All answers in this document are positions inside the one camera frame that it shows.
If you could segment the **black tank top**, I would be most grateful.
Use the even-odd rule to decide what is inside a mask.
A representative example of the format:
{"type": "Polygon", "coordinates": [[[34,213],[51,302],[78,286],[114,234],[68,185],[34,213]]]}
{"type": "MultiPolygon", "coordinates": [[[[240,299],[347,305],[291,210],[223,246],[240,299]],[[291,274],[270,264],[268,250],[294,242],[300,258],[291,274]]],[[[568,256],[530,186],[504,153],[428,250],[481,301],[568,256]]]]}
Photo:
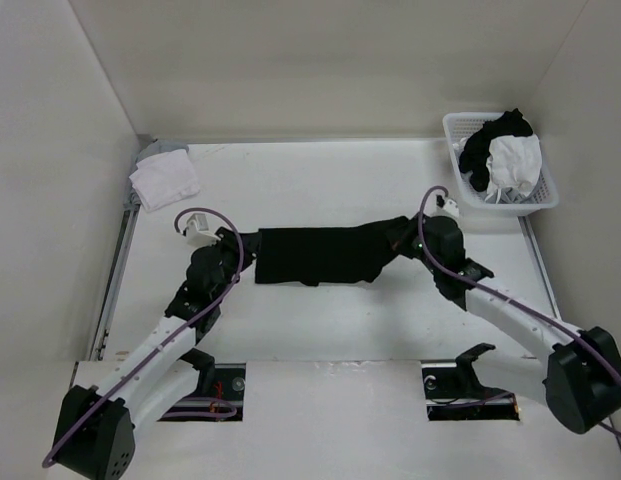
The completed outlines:
{"type": "Polygon", "coordinates": [[[408,226],[399,216],[355,227],[261,229],[255,282],[371,283],[398,256],[393,245],[408,226]]]}

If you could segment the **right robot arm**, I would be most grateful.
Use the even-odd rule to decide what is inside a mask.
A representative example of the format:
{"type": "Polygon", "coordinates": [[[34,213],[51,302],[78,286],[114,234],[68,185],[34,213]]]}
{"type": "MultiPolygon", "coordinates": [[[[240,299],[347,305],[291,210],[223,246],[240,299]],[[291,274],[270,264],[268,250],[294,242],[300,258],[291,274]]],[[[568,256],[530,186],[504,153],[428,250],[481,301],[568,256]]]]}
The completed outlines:
{"type": "Polygon", "coordinates": [[[584,434],[621,409],[621,356],[609,332],[581,330],[513,297],[491,270],[467,257],[451,218],[417,214],[387,237],[397,254],[424,264],[444,298],[533,354],[541,364],[541,402],[568,430],[584,434]]]}

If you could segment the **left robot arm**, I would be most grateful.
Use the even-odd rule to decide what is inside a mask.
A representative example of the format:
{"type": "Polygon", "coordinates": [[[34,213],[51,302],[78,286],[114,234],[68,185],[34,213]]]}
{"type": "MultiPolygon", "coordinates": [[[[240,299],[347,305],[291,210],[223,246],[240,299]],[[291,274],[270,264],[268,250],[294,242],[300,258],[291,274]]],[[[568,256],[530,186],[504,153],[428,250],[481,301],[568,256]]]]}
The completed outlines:
{"type": "Polygon", "coordinates": [[[119,479],[144,427],[182,398],[211,393],[215,360],[197,345],[255,261],[259,243],[257,233],[221,228],[215,243],[193,253],[185,281],[146,339],[103,380],[65,394],[44,467],[61,465],[86,479],[119,479]]]}

